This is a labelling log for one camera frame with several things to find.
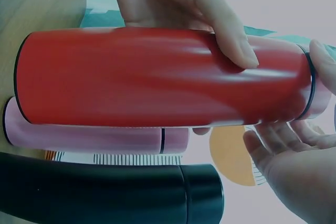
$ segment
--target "hand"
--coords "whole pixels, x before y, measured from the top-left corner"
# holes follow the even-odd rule
[[[310,56],[323,84],[336,94],[336,62],[313,40]],[[257,125],[244,142],[279,199],[308,223],[336,223],[336,135],[304,121]]]
[[[225,0],[117,0],[126,26],[201,29],[214,31],[230,60],[242,68],[259,63],[248,44],[244,27]],[[206,128],[194,129],[205,134]]]

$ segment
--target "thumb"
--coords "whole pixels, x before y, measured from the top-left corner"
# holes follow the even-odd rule
[[[310,58],[326,88],[336,95],[336,60],[331,56],[334,52],[317,40],[309,45]]]
[[[226,0],[175,0],[193,12],[198,10],[210,25],[222,53],[241,68],[256,68],[257,57],[248,43],[244,26]]]

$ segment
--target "wooden surface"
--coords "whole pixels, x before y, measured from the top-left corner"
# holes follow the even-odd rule
[[[86,0],[0,0],[0,112],[14,95],[13,70],[23,39],[35,30],[78,27]],[[44,152],[10,146],[0,131],[0,152],[43,158]],[[0,212],[0,224],[29,223]]]

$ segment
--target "black bottle cap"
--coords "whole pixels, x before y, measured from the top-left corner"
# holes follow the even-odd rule
[[[224,211],[220,177],[212,165],[181,166],[187,195],[187,224],[219,223]]]

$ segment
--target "teal fabric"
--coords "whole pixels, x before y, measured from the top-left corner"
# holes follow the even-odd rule
[[[92,9],[87,9],[81,23],[81,27],[123,27],[125,26],[124,20],[121,17],[120,11],[109,10],[106,13],[91,13]],[[245,33],[255,36],[267,36],[294,42],[297,44],[308,45],[310,39],[297,35],[279,35],[276,31],[258,29],[254,27],[245,26]],[[336,47],[327,46],[327,51],[336,60]]]

